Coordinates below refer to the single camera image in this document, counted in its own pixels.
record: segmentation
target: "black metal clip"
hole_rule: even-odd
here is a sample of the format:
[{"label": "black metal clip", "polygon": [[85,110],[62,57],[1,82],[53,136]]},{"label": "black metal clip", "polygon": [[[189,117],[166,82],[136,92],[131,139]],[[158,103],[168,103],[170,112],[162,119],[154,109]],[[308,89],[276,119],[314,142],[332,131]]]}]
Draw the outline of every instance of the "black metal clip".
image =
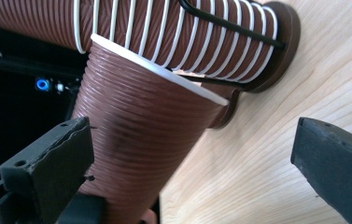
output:
[{"label": "black metal clip", "polygon": [[204,21],[210,21],[213,22],[215,25],[219,25],[222,27],[225,27],[229,30],[235,31],[241,35],[246,35],[249,36],[253,39],[257,39],[259,41],[262,41],[265,44],[270,44],[274,47],[283,49],[286,45],[274,40],[268,36],[261,35],[257,32],[251,31],[245,27],[239,26],[231,21],[225,21],[220,17],[217,17],[215,15],[212,15],[210,13],[207,13],[205,11],[200,10],[199,8],[194,7],[193,5],[190,4],[188,0],[178,0],[179,4],[192,16],[198,17],[199,19],[202,19]]}]

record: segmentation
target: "wood grain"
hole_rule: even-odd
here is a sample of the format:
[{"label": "wood grain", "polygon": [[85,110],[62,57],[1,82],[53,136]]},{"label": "wood grain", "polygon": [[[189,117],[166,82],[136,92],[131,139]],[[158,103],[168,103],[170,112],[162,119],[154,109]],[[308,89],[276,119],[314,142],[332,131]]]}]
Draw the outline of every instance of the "wood grain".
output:
[{"label": "wood grain", "polygon": [[299,117],[352,133],[352,1],[283,2],[302,24],[293,63],[205,132],[162,191],[162,223],[345,223],[289,157]]}]

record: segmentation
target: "blue light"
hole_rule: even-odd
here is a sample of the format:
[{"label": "blue light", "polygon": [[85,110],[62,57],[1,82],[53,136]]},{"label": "blue light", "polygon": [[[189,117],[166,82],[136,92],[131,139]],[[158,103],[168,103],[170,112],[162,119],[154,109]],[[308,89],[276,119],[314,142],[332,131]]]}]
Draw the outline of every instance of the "blue light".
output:
[{"label": "blue light", "polygon": [[49,82],[46,79],[40,78],[36,81],[35,85],[40,91],[49,90]]}]

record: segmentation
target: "wooden surface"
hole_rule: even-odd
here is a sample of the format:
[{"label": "wooden surface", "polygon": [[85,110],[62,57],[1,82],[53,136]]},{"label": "wooden surface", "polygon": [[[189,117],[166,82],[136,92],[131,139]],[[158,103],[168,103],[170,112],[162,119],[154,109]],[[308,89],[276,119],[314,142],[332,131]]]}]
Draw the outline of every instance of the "wooden surface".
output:
[{"label": "wooden surface", "polygon": [[345,223],[289,161],[299,117],[352,132],[352,1],[285,1],[302,39],[284,78],[243,93],[162,191],[162,223]]}]

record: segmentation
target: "brown flange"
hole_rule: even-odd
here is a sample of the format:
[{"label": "brown flange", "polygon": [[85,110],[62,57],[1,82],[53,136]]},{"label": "brown flange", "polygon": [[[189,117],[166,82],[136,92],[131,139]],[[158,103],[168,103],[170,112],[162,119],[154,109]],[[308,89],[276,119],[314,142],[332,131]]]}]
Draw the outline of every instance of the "brown flange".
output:
[{"label": "brown flange", "polygon": [[274,85],[289,68],[298,48],[301,23],[297,12],[292,7],[279,2],[270,2],[265,6],[275,12],[278,21],[277,40],[285,43],[286,46],[284,49],[274,49],[265,69],[257,78],[247,83],[243,91],[261,92]]},{"label": "brown flange", "polygon": [[247,83],[244,88],[203,84],[202,86],[228,99],[230,104],[219,113],[210,128],[218,129],[227,125],[233,117],[237,106],[240,92],[261,92],[273,86],[286,72],[297,51],[300,36],[301,23],[296,11],[283,3],[270,2],[265,4],[270,7],[277,17],[278,34],[277,40],[285,43],[284,49],[274,49],[272,57],[262,73],[253,81]]},{"label": "brown flange", "polygon": [[216,94],[229,100],[228,106],[225,106],[219,113],[217,118],[208,128],[219,129],[225,127],[229,121],[231,121],[234,111],[237,107],[237,102],[239,100],[240,92],[243,90],[241,88],[220,86],[216,84],[202,84],[202,87],[215,92]]}]

